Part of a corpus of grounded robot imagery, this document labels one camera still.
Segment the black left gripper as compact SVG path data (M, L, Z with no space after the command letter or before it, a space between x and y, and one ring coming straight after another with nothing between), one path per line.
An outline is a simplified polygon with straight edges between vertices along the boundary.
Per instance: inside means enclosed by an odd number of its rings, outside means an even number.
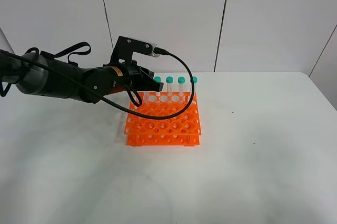
M102 95L109 95L126 91L153 91L161 92L163 83L154 79L154 72L139 67L135 60L131 64L115 63L104 65L102 83Z

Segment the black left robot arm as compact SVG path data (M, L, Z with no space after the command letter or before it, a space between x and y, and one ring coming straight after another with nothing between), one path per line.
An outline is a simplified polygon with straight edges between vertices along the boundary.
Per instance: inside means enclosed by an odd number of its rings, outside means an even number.
M116 63L111 66L83 69L74 64L37 55L35 51L15 59L12 53L1 51L1 82L16 86L28 95L73 99L97 103L99 98L70 82L72 79L101 96L123 91L161 91L163 84L154 79L154 73L140 67L135 61L129 66Z

